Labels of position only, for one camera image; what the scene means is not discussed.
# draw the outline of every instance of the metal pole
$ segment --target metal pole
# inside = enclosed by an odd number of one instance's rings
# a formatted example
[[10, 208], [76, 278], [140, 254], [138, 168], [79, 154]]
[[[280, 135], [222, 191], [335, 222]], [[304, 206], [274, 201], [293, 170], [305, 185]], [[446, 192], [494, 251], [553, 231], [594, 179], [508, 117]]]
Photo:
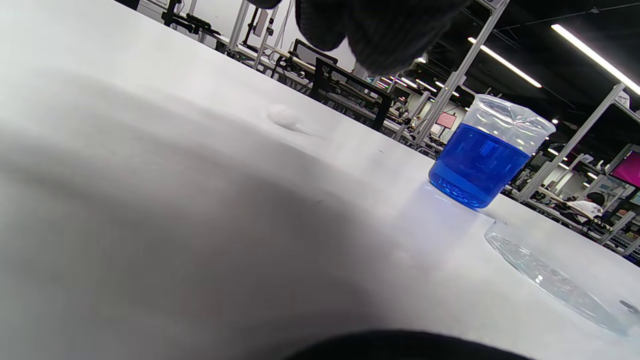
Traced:
[[291, 15], [291, 11], [293, 10], [293, 0], [289, 0], [289, 8], [287, 9], [287, 14], [284, 16], [284, 20], [282, 21], [282, 26], [280, 26], [280, 30], [278, 31], [278, 36], [276, 36], [276, 42], [273, 43], [273, 47], [281, 48], [282, 42], [284, 41], [284, 30], [287, 27], [287, 21], [289, 21], [289, 16]]
[[633, 251], [636, 251], [638, 246], [640, 246], [640, 238], [632, 242], [631, 245], [629, 245], [629, 247], [622, 253], [622, 256], [630, 255]]
[[456, 87], [462, 83], [462, 79], [471, 66], [471, 63], [473, 63], [473, 61], [475, 60], [476, 56], [480, 52], [480, 48], [482, 47], [482, 45], [484, 45], [484, 42], [489, 37], [489, 34], [491, 34], [491, 32], [493, 31], [493, 28], [495, 27], [496, 23], [498, 23], [498, 19], [500, 18], [508, 4], [509, 0], [505, 0], [500, 5], [498, 5], [491, 16], [489, 16], [489, 19], [480, 32], [480, 35], [478, 35], [478, 38], [476, 39], [476, 43], [467, 53], [467, 57], [465, 57], [465, 59], [462, 61], [460, 67], [458, 67], [458, 69], [454, 71], [451, 76], [449, 76], [449, 79], [447, 80], [444, 88], [442, 88], [442, 90], [438, 94], [436, 102], [432, 107], [429, 108], [429, 111], [427, 111], [427, 114], [424, 116], [426, 118], [426, 121], [423, 127], [420, 129], [418, 138], [415, 140], [416, 144], [420, 145], [424, 138], [427, 137], [427, 135], [431, 131], [431, 128], [435, 125], [438, 117], [440, 116], [440, 113], [442, 112], [442, 109], [447, 106], [447, 102], [451, 98], [451, 95], [455, 91]]
[[620, 191], [619, 193], [617, 193], [617, 194], [616, 194], [616, 196], [613, 198], [613, 200], [611, 200], [611, 201], [610, 201], [609, 205], [607, 205], [607, 207], [606, 207], [606, 208], [604, 208], [604, 211], [609, 210], [609, 209], [613, 206], [613, 204], [615, 204], [615, 203], [616, 203], [616, 201], [617, 201], [618, 199], [620, 199], [620, 197], [622, 196], [622, 194], [624, 194], [624, 193], [625, 193], [625, 191], [627, 190], [627, 188], [626, 188], [626, 187], [624, 187], [624, 186], [621, 186], [619, 189], [622, 189], [622, 191]]
[[584, 154], [580, 154], [580, 156], [578, 156], [578, 157], [573, 161], [573, 163], [571, 164], [571, 166], [570, 166], [568, 169], [566, 169], [565, 171], [563, 171], [563, 173], [562, 173], [562, 174], [560, 174], [560, 176], [558, 176], [558, 177], [557, 177], [557, 179], [556, 179], [556, 183], [554, 184], [554, 187], [553, 187], [553, 188], [551, 188], [551, 191], [552, 191], [552, 192], [554, 192], [554, 193], [558, 194], [558, 192], [557, 192], [557, 191], [559, 190], [559, 188], [558, 188], [558, 183], [559, 183], [560, 181], [562, 181], [562, 180], [564, 179], [564, 177], [565, 177], [565, 176], [567, 176], [567, 175], [571, 172], [571, 170], [573, 170], [573, 168], [575, 168], [575, 166], [576, 166], [576, 165], [578, 165], [578, 163], [580, 162], [580, 160], [582, 159], [582, 157], [583, 157], [583, 156], [584, 156]]
[[607, 97], [602, 101], [602, 103], [598, 106], [596, 111], [591, 114], [589, 119], [584, 123], [584, 125], [578, 129], [576, 134], [566, 143], [564, 149], [560, 151], [560, 153], [550, 162], [550, 166], [540, 168], [540, 171], [529, 181], [529, 184], [522, 189], [521, 192], [514, 194], [515, 197], [520, 201], [527, 201], [531, 198], [534, 192], [540, 187], [540, 184], [551, 174], [551, 171], [560, 164], [560, 162], [573, 150], [573, 148], [578, 144], [578, 142], [584, 137], [584, 135], [591, 129], [591, 126], [595, 124], [596, 121], [602, 116], [604, 111], [615, 101], [616, 97], [622, 90], [625, 89], [624, 84], [618, 84], [613, 87], [613, 90], [607, 95]]
[[246, 14], [249, 12], [249, 2], [243, 0], [240, 4], [240, 9], [238, 9], [238, 15], [236, 16], [236, 22], [234, 23], [234, 28], [231, 30], [231, 35], [229, 36], [229, 51], [235, 51], [238, 47], [238, 41], [240, 40], [240, 32], [242, 32], [244, 19], [246, 18]]
[[634, 213], [633, 211], [629, 211], [628, 213], [626, 213], [625, 216], [623, 216], [620, 220], [618, 220], [618, 222], [616, 222], [615, 225], [613, 225], [611, 230], [607, 234], [605, 234], [605, 236], [603, 236], [603, 238], [600, 239], [600, 241], [598, 241], [598, 243], [601, 245], [606, 244], [607, 241], [611, 240], [611, 238], [613, 238], [613, 236], [617, 234], [618, 231], [622, 230], [635, 217], [636, 217], [636, 213]]
[[189, 5], [189, 13], [191, 15], [193, 15], [193, 13], [195, 13], [196, 11], [196, 4], [198, 3], [198, 0], [191, 0], [191, 4]]
[[277, 5], [273, 12], [271, 13], [271, 17], [269, 18], [269, 25], [267, 25], [267, 29], [264, 34], [262, 34], [262, 42], [260, 43], [260, 49], [258, 49], [258, 53], [256, 54], [255, 61], [253, 62], [253, 69], [258, 70], [258, 65], [260, 65], [260, 59], [262, 58], [262, 54], [264, 53], [264, 48], [267, 46], [267, 39], [271, 34], [273, 34], [273, 22], [276, 19], [276, 14], [278, 13], [278, 8], [280, 5]]
[[[431, 97], [431, 93], [429, 92], [424, 92], [424, 94], [422, 94], [422, 97], [420, 98], [418, 105], [409, 112], [409, 115], [408, 115], [409, 119], [413, 119], [416, 115], [422, 112], [422, 109], [424, 109], [424, 107], [427, 105], [427, 102], [429, 101], [430, 97]], [[404, 133], [404, 130], [406, 129], [406, 127], [407, 127], [407, 124], [403, 124], [398, 129], [398, 131], [396, 131], [396, 133], [393, 135], [392, 139], [394, 139], [395, 141], [400, 140], [400, 137], [402, 137], [402, 134]]]

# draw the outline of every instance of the clear liquid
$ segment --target clear liquid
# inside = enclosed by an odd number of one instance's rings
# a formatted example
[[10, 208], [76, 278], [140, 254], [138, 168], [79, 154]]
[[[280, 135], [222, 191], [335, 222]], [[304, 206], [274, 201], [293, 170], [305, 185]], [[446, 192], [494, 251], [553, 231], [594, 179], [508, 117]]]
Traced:
[[482, 130], [460, 124], [429, 172], [431, 184], [470, 208], [489, 206], [529, 155]]

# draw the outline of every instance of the monitor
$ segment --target monitor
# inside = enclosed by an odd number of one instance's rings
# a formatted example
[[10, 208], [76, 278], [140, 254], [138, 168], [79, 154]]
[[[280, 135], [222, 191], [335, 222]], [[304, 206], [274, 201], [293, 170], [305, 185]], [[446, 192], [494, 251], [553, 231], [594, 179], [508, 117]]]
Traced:
[[316, 66], [317, 58], [323, 59], [328, 63], [332, 63], [334, 65], [338, 64], [338, 59], [334, 58], [333, 56], [327, 55], [318, 49], [315, 49], [311, 45], [303, 42], [298, 38], [294, 41], [293, 51], [298, 54], [298, 58], [300, 60], [311, 66]]
[[634, 196], [633, 199], [629, 200], [629, 202], [640, 206], [640, 193], [638, 193], [636, 196]]
[[450, 113], [441, 113], [436, 121], [436, 124], [446, 127], [447, 129], [453, 128], [453, 124], [456, 123], [456, 116]]
[[640, 152], [630, 150], [609, 175], [631, 186], [640, 187]]

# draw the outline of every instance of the ceiling light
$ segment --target ceiling light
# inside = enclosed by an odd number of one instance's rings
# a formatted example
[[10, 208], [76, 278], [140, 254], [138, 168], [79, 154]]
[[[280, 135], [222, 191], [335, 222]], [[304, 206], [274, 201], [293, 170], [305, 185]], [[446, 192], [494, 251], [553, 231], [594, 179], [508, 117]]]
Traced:
[[433, 92], [438, 92], [438, 90], [436, 90], [435, 88], [429, 86], [428, 84], [425, 84], [425, 83], [421, 82], [419, 79], [416, 79], [416, 81], [418, 82], [418, 84], [426, 87], [427, 89], [429, 89], [429, 90], [431, 90]]
[[[474, 38], [469, 38], [468, 39], [472, 44], [476, 43], [476, 40]], [[530, 77], [529, 75], [525, 74], [524, 72], [522, 72], [522, 70], [518, 69], [517, 67], [513, 66], [510, 62], [508, 62], [507, 60], [505, 60], [504, 58], [502, 58], [500, 55], [494, 53], [493, 51], [491, 51], [488, 47], [482, 45], [480, 47], [480, 49], [482, 49], [484, 52], [486, 52], [487, 54], [489, 54], [492, 58], [498, 60], [501, 64], [503, 64], [504, 66], [506, 66], [507, 68], [509, 68], [509, 70], [515, 72], [516, 74], [520, 75], [521, 78], [527, 80], [528, 82], [530, 82], [531, 85], [535, 86], [536, 88], [541, 88], [542, 84], [540, 84], [539, 82], [533, 80], [532, 77]]]
[[569, 31], [564, 29], [562, 26], [556, 24], [551, 26], [553, 30], [559, 33], [563, 38], [567, 39], [573, 46], [577, 47], [580, 51], [582, 51], [586, 56], [589, 56], [593, 61], [597, 62], [600, 66], [602, 66], [606, 71], [611, 73], [613, 76], [618, 78], [618, 80], [622, 81], [625, 85], [627, 85], [631, 90], [633, 90], [636, 94], [640, 94], [640, 86], [631, 81], [626, 75], [624, 75], [620, 70], [616, 69], [613, 65], [611, 65], [607, 60], [602, 58], [602, 56], [598, 55], [594, 50], [588, 47], [584, 42], [580, 41], [577, 37], [571, 34]]
[[411, 85], [411, 87], [413, 88], [418, 88], [418, 85], [412, 83], [409, 79], [407, 78], [402, 78], [402, 81], [404, 81], [407, 85]]

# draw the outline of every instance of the gloved hand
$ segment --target gloved hand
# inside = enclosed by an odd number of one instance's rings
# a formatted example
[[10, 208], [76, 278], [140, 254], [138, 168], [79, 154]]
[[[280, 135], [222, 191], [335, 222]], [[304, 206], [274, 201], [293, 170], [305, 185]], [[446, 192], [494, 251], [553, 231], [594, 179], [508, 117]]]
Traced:
[[[280, 0], [249, 0], [273, 8]], [[296, 21], [322, 51], [346, 37], [359, 64], [373, 75], [407, 69], [449, 27], [471, 0], [296, 0]]]

